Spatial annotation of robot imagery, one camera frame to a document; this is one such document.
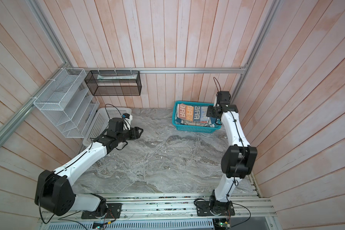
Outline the white laundry basket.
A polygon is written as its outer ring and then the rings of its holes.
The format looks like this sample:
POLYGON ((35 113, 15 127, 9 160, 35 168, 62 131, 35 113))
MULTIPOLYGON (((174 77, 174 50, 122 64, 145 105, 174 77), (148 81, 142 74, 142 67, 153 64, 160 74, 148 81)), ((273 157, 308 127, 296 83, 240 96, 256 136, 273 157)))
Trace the white laundry basket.
POLYGON ((132 111, 130 108, 124 108, 124 107, 119 107, 118 109, 112 106, 100 108, 96 112, 86 132, 86 135, 82 141, 83 146, 88 147, 91 144, 91 140, 93 138, 98 137, 101 134, 101 132, 106 129, 106 127, 109 124, 109 119, 114 118, 114 117, 121 118, 122 115, 125 113, 131 115, 131 112, 132 111))

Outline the small patterned cloth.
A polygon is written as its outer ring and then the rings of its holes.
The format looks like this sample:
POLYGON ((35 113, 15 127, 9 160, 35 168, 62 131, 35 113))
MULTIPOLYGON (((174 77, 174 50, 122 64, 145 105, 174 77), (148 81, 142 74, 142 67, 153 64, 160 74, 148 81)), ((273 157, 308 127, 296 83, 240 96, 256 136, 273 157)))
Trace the small patterned cloth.
POLYGON ((192 106, 180 103, 176 107, 177 117, 188 122, 207 123, 210 118, 207 116, 207 106, 192 106))

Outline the teal plastic basket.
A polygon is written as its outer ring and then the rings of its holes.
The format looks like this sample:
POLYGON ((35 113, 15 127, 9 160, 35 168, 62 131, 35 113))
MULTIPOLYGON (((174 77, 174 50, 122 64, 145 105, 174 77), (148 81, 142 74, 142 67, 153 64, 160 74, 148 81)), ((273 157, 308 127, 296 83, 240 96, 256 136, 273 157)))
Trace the teal plastic basket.
MULTIPOLYGON (((173 108, 173 115, 172 115, 172 120, 177 117, 177 105, 178 104, 186 104, 186 105, 192 105, 192 106, 210 106, 213 105, 211 103, 198 103, 198 102, 188 102, 188 101, 176 101, 174 108, 173 108)), ((211 118, 215 119, 214 124, 217 125, 218 121, 216 118, 211 118)), ((216 130, 220 129, 220 125, 217 125, 216 127, 200 127, 200 126, 187 126, 187 125, 176 125, 173 123, 172 124, 175 126, 175 128, 179 131, 190 131, 190 132, 199 132, 199 133, 213 133, 216 130)))

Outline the blue patterned towel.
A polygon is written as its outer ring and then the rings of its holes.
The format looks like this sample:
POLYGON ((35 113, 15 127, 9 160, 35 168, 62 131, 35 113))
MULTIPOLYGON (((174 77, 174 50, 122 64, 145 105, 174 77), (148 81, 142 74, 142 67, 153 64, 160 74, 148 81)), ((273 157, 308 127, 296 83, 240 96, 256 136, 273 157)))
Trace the blue patterned towel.
POLYGON ((201 127, 216 127, 217 125, 214 124, 215 119, 211 119, 209 117, 203 117, 203 119, 194 119, 193 121, 184 120, 181 118, 176 117, 172 120, 172 122, 176 125, 187 125, 187 126, 201 126, 201 127))

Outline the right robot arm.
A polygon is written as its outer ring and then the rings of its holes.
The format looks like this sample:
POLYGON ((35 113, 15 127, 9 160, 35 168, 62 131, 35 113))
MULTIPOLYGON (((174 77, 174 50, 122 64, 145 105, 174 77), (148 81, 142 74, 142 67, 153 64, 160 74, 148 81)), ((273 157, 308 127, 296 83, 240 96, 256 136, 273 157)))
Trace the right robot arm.
POLYGON ((215 118, 224 126, 229 144, 221 159, 223 176, 209 201, 209 208, 215 215, 230 209, 232 193, 239 182, 251 174, 257 157, 257 148, 246 139, 237 106, 230 100, 228 91, 217 92, 215 104, 209 106, 207 112, 208 117, 215 118))

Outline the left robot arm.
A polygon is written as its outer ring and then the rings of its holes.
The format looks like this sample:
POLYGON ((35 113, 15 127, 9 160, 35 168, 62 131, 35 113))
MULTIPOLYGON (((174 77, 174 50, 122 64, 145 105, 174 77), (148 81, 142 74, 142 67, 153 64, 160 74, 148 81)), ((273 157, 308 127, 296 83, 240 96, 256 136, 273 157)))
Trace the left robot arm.
POLYGON ((53 171, 43 171, 38 177, 34 198, 39 210, 45 209, 56 216, 69 211, 85 211, 96 218, 105 217, 108 206, 104 197, 76 194, 72 186, 98 160, 141 137, 143 129, 131 127, 131 120, 130 115, 110 119, 106 129, 83 152, 53 171))

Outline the aluminium frame rail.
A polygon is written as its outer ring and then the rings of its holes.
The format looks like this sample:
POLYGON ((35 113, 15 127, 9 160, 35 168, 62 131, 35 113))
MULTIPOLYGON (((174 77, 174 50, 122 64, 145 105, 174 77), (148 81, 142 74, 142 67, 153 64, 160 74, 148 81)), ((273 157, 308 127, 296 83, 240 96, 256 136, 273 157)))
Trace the aluminium frame rail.
POLYGON ((113 73, 131 73, 138 71, 140 74, 243 74, 246 72, 246 67, 137 67, 137 68, 67 68, 72 71, 85 70, 86 73, 90 71, 110 71, 113 73))

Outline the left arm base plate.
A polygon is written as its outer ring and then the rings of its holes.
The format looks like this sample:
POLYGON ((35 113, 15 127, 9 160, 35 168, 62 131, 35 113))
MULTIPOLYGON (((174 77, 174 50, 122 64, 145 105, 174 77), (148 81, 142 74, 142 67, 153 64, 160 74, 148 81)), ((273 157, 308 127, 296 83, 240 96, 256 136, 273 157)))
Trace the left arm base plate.
POLYGON ((96 211, 83 211, 81 219, 118 219, 122 210, 121 203, 105 203, 96 211))

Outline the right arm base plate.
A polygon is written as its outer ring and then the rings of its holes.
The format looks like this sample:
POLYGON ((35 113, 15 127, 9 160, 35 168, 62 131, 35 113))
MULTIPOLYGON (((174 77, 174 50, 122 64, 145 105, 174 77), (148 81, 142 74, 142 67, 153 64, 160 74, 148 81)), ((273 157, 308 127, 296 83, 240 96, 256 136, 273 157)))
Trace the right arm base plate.
POLYGON ((208 216, 234 216, 235 211, 230 202, 210 202, 205 200, 194 201, 196 212, 199 217, 208 216))

